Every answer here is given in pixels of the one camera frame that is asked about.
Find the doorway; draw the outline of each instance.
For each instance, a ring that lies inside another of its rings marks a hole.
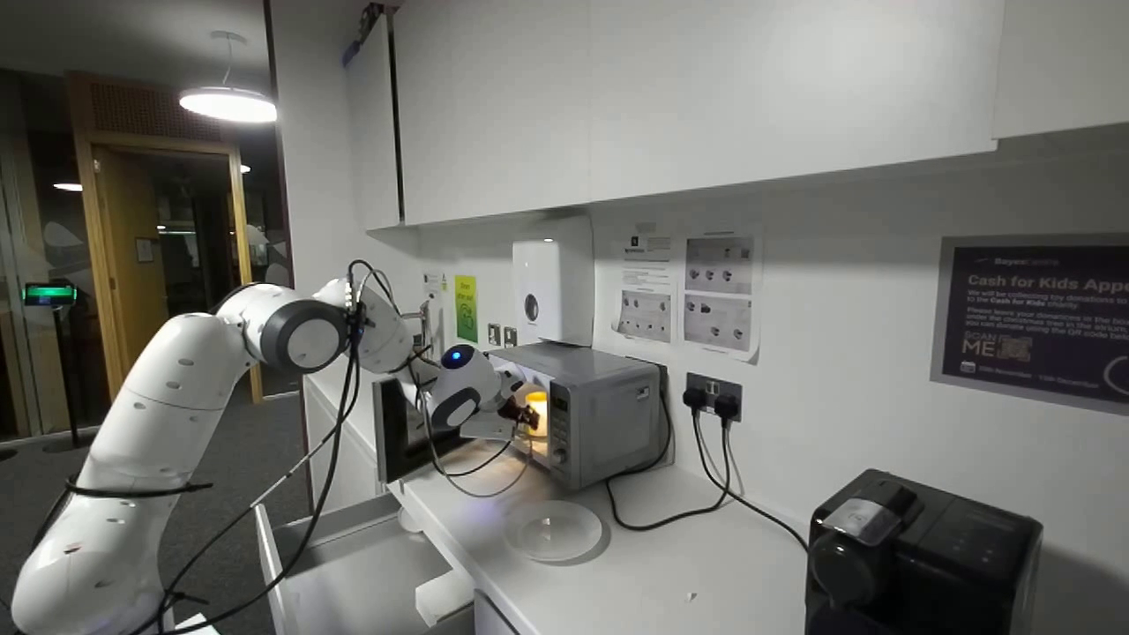
[[[212,140],[96,133],[83,161],[107,381],[118,395],[150,339],[251,286],[239,152]]]

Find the framed sign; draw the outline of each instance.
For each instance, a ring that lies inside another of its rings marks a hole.
[[[934,378],[1129,408],[1129,238],[947,239]]]

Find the white countertop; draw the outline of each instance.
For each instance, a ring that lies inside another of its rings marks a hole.
[[[478,465],[491,449],[453,456],[453,469]],[[505,456],[470,489],[498,489],[523,469]],[[507,516],[533,502],[561,499],[539,469],[526,469],[500,499],[467,499],[434,469],[387,487],[424,526],[432,545],[461,563],[481,592],[523,635],[801,635],[805,553],[778,526],[726,506],[707,520],[686,520],[658,532],[626,532],[610,521],[604,487],[571,493],[604,520],[610,545],[581,563],[539,563],[511,546]],[[717,489],[680,469],[654,469],[617,485],[623,516],[650,521],[711,506]]]

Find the white robotic arm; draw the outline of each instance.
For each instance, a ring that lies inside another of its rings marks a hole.
[[[417,403],[437,422],[461,422],[498,395],[491,363],[474,361],[474,351],[453,351],[457,363],[444,358],[424,388],[403,319],[372,289],[359,302],[363,309],[353,309],[346,282],[313,298],[251,286],[220,315],[166,322],[115,400],[73,493],[25,562],[15,623],[30,635],[120,635],[159,614],[159,540],[251,361],[323,371],[346,351],[350,322],[359,319],[358,363],[424,393]]]

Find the ceiling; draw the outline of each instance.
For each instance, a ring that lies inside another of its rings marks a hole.
[[[233,84],[272,89],[264,0],[0,0],[0,67],[96,69],[159,84],[215,84],[229,45]]]

